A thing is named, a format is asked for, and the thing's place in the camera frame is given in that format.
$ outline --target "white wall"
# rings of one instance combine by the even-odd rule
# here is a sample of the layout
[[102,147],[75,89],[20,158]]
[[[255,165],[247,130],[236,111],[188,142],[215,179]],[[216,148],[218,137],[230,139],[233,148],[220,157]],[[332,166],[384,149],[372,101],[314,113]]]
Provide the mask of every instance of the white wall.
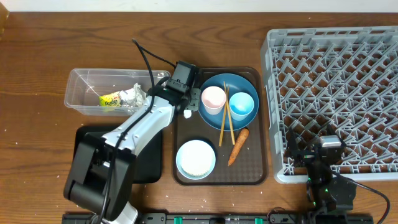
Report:
[[398,12],[398,0],[0,0],[9,11]]

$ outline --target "blue plate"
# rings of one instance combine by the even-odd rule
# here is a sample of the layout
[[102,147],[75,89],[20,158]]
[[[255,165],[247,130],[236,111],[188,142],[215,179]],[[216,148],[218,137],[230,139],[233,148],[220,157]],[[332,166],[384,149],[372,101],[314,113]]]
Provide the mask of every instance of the blue plate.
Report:
[[[257,112],[259,110],[259,96],[257,94],[256,89],[254,86],[247,81],[245,78],[235,75],[235,74],[219,74],[215,75],[211,78],[209,78],[201,87],[200,91],[203,92],[205,88],[209,86],[218,86],[222,89],[224,89],[224,82],[228,86],[229,85],[229,95],[228,95],[228,100],[235,94],[239,92],[244,92],[249,94],[253,100],[254,100],[254,109],[253,111],[242,121],[235,121],[232,119],[232,125],[235,130],[242,129],[246,127],[250,122],[253,121],[253,119],[256,117]],[[220,113],[216,115],[210,115],[206,112],[205,110],[205,105],[200,101],[200,106],[199,106],[199,114],[200,116],[208,123],[210,126],[212,126],[215,129],[221,130],[221,124],[223,122],[223,113],[224,109],[221,110]],[[226,114],[225,117],[225,126],[224,126],[225,131],[229,131],[229,120],[228,120],[228,113]]]

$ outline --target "plastic bin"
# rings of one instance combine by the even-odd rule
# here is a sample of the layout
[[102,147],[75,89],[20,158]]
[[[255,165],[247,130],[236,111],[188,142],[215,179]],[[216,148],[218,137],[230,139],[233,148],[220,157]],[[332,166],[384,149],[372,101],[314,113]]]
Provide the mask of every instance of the plastic bin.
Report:
[[292,128],[306,145],[328,124],[347,143],[331,169],[398,180],[398,27],[270,30],[261,48],[275,179],[307,181],[285,157]]
[[[152,71],[155,85],[168,71]],[[148,70],[76,68],[70,72],[65,106],[74,108],[84,115],[131,116],[138,108],[100,106],[99,96],[128,90],[135,83],[147,92],[151,88]]]

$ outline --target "cable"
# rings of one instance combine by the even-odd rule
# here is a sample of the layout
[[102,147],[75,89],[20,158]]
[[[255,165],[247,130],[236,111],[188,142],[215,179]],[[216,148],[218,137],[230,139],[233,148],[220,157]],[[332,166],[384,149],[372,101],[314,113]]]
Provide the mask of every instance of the cable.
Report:
[[360,187],[362,187],[362,188],[364,188],[364,189],[366,189],[366,190],[368,190],[368,191],[371,191],[371,192],[373,192],[373,193],[375,193],[375,194],[378,194],[378,195],[380,195],[382,198],[384,198],[384,199],[386,200],[386,202],[387,202],[386,211],[384,212],[384,214],[383,214],[383,216],[380,218],[380,220],[377,222],[377,224],[381,224],[381,223],[386,219],[388,213],[390,212],[390,206],[391,206],[391,205],[390,205],[390,200],[388,199],[387,196],[385,196],[383,193],[381,193],[381,192],[378,191],[378,190],[375,190],[375,189],[373,189],[373,188],[371,188],[371,187],[368,187],[368,186],[366,186],[366,185],[360,184],[360,183],[358,183],[358,182],[356,182],[356,181],[354,181],[354,180],[351,180],[350,178],[347,178],[347,177],[344,177],[344,176],[338,174],[337,172],[331,170],[330,167],[328,167],[328,166],[325,165],[325,164],[323,164],[323,166],[324,166],[324,168],[326,168],[327,171],[331,172],[332,174],[336,175],[337,177],[343,178],[343,179],[347,180],[348,182],[350,182],[350,183],[352,183],[352,184],[355,184],[355,185],[357,185],[357,186],[360,186]]
[[147,49],[145,49],[145,48],[143,48],[143,47],[141,47],[141,49],[142,49],[143,51],[147,52],[150,56],[155,57],[155,58],[157,58],[157,59],[159,59],[159,60],[161,60],[161,61],[163,61],[163,62],[166,62],[167,64],[173,66],[174,69],[177,67],[176,65],[174,65],[174,64],[171,63],[171,62],[169,62],[168,60],[166,60],[166,59],[164,59],[164,58],[162,58],[162,57],[159,57],[159,56],[157,56],[156,54],[153,54],[153,53],[149,52]]
[[[141,47],[135,39],[132,39],[132,42],[135,43],[135,45],[137,46],[137,48],[139,49],[139,51],[140,51],[140,53],[141,53],[141,55],[142,55],[142,58],[144,58],[145,64],[147,65],[147,68],[148,68],[148,71],[149,71],[150,83],[151,83],[151,85],[152,85],[152,89],[154,89],[154,88],[155,88],[154,75],[152,74],[152,69],[150,68],[148,59],[147,59],[147,57],[145,56],[145,54],[144,54],[144,52],[143,52],[144,48]],[[160,58],[160,57],[158,57],[158,56],[156,56],[156,55],[154,55],[154,54],[148,52],[147,50],[145,50],[145,52],[147,52],[148,54],[154,56],[154,57],[157,58],[157,59],[160,59],[160,60],[162,60],[162,61],[166,61],[166,60],[164,60],[164,59],[162,59],[162,58]],[[118,141],[116,142],[116,145],[115,145],[115,147],[114,147],[114,149],[113,149],[113,153],[112,153],[111,163],[110,163],[110,165],[109,165],[108,178],[106,179],[106,185],[105,185],[106,189],[105,189],[104,202],[103,202],[103,206],[102,206],[101,213],[100,213],[100,215],[98,216],[97,224],[101,224],[102,219],[104,218],[106,209],[107,209],[107,207],[108,207],[108,203],[109,203],[109,191],[111,190],[112,173],[113,173],[113,170],[114,170],[114,166],[115,166],[115,162],[116,162],[116,154],[118,153],[118,149],[119,149],[120,143],[121,143],[121,141],[124,139],[124,137],[126,136],[126,134],[130,131],[130,129],[131,129],[132,127],[134,127],[134,125],[136,125],[143,117],[145,117],[145,116],[152,110],[152,107],[153,107],[153,105],[154,105],[154,101],[155,101],[155,96],[152,96],[152,99],[150,100],[150,105],[149,105],[148,109],[147,109],[140,117],[138,117],[133,123],[131,123],[131,124],[126,128],[126,130],[124,130],[124,131],[120,134],[120,137],[119,137]]]
[[[281,210],[283,210],[283,211],[286,212],[286,209],[284,209],[284,208],[282,208],[282,207],[275,207],[275,208],[271,209],[271,210],[268,212],[268,214],[267,214],[267,221],[269,221],[269,215],[271,214],[271,212],[272,212],[272,211],[275,211],[275,212],[276,212],[276,209],[281,209]],[[289,218],[290,218],[293,222],[295,222],[295,219],[294,219],[293,217],[291,217],[290,214],[286,214],[286,215],[288,215]]]

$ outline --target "bowl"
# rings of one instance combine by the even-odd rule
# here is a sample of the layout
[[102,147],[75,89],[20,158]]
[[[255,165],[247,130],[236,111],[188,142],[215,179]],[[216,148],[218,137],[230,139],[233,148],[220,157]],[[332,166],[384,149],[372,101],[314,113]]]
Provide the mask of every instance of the bowl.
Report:
[[[257,94],[255,87],[247,79],[232,73],[222,73],[207,79],[200,87],[200,90],[203,91],[209,86],[218,86],[223,89],[224,82],[226,85],[229,85],[229,98],[231,98],[235,93],[244,92],[249,94],[254,100],[254,109],[246,118],[241,121],[232,119],[233,129],[236,131],[249,125],[257,116],[259,109],[259,95]],[[221,129],[221,125],[223,123],[223,113],[218,113],[216,115],[207,113],[205,105],[203,105],[203,102],[201,101],[199,106],[199,114],[202,119],[211,127],[218,130]],[[224,130],[230,131],[228,115],[225,119]]]
[[206,88],[201,94],[201,101],[205,110],[211,115],[218,114],[226,102],[226,94],[223,89],[217,86]]
[[236,121],[241,121],[253,111],[254,100],[247,93],[235,93],[229,99],[229,108],[231,109],[231,117]]
[[216,154],[206,142],[192,140],[180,147],[175,157],[175,164],[184,177],[200,180],[213,171],[216,165]]

